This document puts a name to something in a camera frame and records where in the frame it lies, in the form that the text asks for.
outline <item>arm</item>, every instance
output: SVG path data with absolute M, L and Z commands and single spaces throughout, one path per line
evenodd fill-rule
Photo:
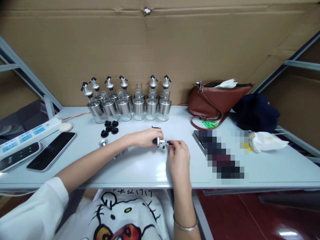
M 16 239 L 17 226 L 22 226 L 19 234 L 23 239 L 53 239 L 68 203 L 68 193 L 125 148 L 155 146 L 152 140 L 157 137 L 163 139 L 161 129 L 130 133 L 70 164 L 44 183 L 26 202 L 0 218 L 0 239 Z
M 120 139 L 73 162 L 62 169 L 55 177 L 59 177 L 62 180 L 68 193 L 70 193 L 92 177 L 119 152 L 131 146 L 155 146 L 152 140 L 157 137 L 163 139 L 162 130 L 158 128 L 126 134 Z
M 190 182 L 190 153 L 184 141 L 171 141 L 169 166 L 173 179 L 174 216 L 176 222 L 185 228 L 196 224 Z M 199 228 L 189 232 L 174 225 L 174 240 L 201 240 Z

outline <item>power strip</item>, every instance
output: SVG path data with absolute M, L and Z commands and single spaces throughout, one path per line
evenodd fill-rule
M 20 136 L 0 145 L 0 157 L 4 158 L 13 152 L 30 145 L 31 143 L 39 142 L 41 139 L 44 139 L 45 137 L 57 131 L 61 123 L 61 120 L 58 118 L 52 118 L 40 126 L 35 127 L 34 129 L 31 129 L 30 131 L 25 132 Z

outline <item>bracelet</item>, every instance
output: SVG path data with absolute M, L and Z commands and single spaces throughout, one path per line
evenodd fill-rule
M 197 220 L 197 219 L 196 219 L 196 224 L 195 224 L 193 227 L 185 228 L 185 227 L 180 226 L 180 225 L 176 222 L 176 219 L 175 219 L 175 217 L 174 217 L 174 214 L 173 214 L 173 222 L 174 222 L 174 224 L 175 224 L 178 228 L 180 228 L 180 229 L 183 230 L 183 231 L 191 232 L 191 231 L 195 230 L 195 229 L 198 227 L 198 220 Z

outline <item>tiled floor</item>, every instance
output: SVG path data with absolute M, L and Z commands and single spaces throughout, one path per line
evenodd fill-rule
M 215 240 L 320 239 L 320 212 L 262 204 L 255 193 L 197 193 Z

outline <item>smartphone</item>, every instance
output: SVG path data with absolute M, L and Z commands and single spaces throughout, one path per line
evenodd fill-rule
M 35 159 L 27 166 L 30 170 L 47 171 L 60 155 L 66 150 L 77 134 L 71 132 L 60 133 Z

